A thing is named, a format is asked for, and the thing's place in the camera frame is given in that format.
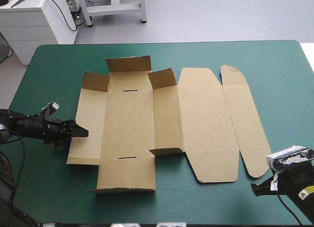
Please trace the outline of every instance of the cabinet drawer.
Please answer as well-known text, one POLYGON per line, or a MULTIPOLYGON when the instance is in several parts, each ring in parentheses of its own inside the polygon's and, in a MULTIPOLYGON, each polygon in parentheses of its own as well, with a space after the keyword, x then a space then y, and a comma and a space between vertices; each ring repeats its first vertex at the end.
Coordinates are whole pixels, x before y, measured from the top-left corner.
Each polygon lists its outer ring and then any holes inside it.
POLYGON ((54 36, 49 26, 41 27, 0 27, 0 32, 7 41, 22 40, 54 40, 54 36))
POLYGON ((42 11, 1 12, 0 27, 49 26, 42 11))

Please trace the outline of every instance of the robotic arm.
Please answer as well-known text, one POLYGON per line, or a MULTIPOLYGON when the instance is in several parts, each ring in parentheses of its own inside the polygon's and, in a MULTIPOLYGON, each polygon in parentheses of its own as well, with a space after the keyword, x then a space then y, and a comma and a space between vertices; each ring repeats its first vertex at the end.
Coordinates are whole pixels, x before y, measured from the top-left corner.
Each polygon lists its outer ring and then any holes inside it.
MULTIPOLYGON (((71 142, 72 137, 87 137, 88 131, 76 124, 75 120, 61 121, 50 118, 59 105, 48 103, 39 115, 24 115, 7 109, 0 109, 0 130, 6 129, 18 133, 21 137, 43 140, 45 144, 55 146, 71 142)), ((5 143, 12 133, 0 132, 0 144, 5 143)))
MULTIPOLYGON (((292 146, 267 156, 273 177, 262 184, 252 184, 256 196, 287 195, 314 224, 314 151, 302 146, 292 146)), ((296 215, 285 208, 297 219, 296 215)))
MULTIPOLYGON (((7 143, 12 135, 43 140, 45 144, 54 143, 55 146, 71 142, 72 137, 87 137, 88 131, 76 124, 75 120, 61 121, 50 118, 57 111, 59 105, 48 103, 41 109, 39 115, 24 115, 11 110, 0 109, 0 145, 7 143)), ((55 224, 42 224, 29 216, 13 204, 19 178, 24 164, 23 158, 17 181, 12 177, 12 168, 7 156, 0 150, 0 226, 10 227, 51 227, 55 224)))

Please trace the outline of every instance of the white cabinet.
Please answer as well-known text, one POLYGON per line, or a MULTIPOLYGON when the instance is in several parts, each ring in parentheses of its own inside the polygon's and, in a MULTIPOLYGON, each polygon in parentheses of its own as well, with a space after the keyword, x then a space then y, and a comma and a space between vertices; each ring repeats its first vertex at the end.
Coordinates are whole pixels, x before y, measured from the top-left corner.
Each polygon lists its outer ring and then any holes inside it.
MULTIPOLYGON (((51 0, 18 0, 0 6, 0 32, 24 65, 28 65, 36 48, 46 44, 73 44, 77 31, 70 30, 59 9, 51 0)), ((54 0, 68 24, 75 29, 66 0, 54 0)))

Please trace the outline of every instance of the white table frame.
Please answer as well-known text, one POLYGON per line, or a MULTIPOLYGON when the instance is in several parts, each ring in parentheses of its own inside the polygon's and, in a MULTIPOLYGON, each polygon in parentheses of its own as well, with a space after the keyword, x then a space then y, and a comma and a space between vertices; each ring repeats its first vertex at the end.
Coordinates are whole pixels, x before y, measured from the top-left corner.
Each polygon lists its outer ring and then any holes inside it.
POLYGON ((79 0, 82 12, 87 26, 92 27, 91 17, 113 14, 122 14, 130 12, 142 12, 142 22, 147 22, 145 0, 139 0, 139 3, 120 4, 120 0, 111 0, 110 5, 88 6, 87 0, 79 0))

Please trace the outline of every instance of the cardboard tuck flap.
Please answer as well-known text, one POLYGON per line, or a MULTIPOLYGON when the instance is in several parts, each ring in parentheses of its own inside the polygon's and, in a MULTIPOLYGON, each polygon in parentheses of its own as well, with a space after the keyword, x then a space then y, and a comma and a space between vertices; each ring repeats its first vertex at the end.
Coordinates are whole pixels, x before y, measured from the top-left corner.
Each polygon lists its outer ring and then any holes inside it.
POLYGON ((249 85, 244 75, 233 66, 223 65, 221 76, 244 163, 252 177, 260 177, 268 170, 266 156, 271 150, 249 85))
POLYGON ((121 57, 106 59, 110 72, 151 71, 151 57, 121 57))
POLYGON ((153 89, 177 85, 175 74, 171 68, 148 74, 153 89))
POLYGON ((110 76, 94 72, 85 72, 82 88, 107 92, 110 76))
POLYGON ((156 188, 155 159, 125 158, 101 161, 98 171, 97 194, 153 191, 156 188))
POLYGON ((178 88, 171 68, 148 73, 154 89, 154 141, 150 152, 155 156, 183 152, 178 88))

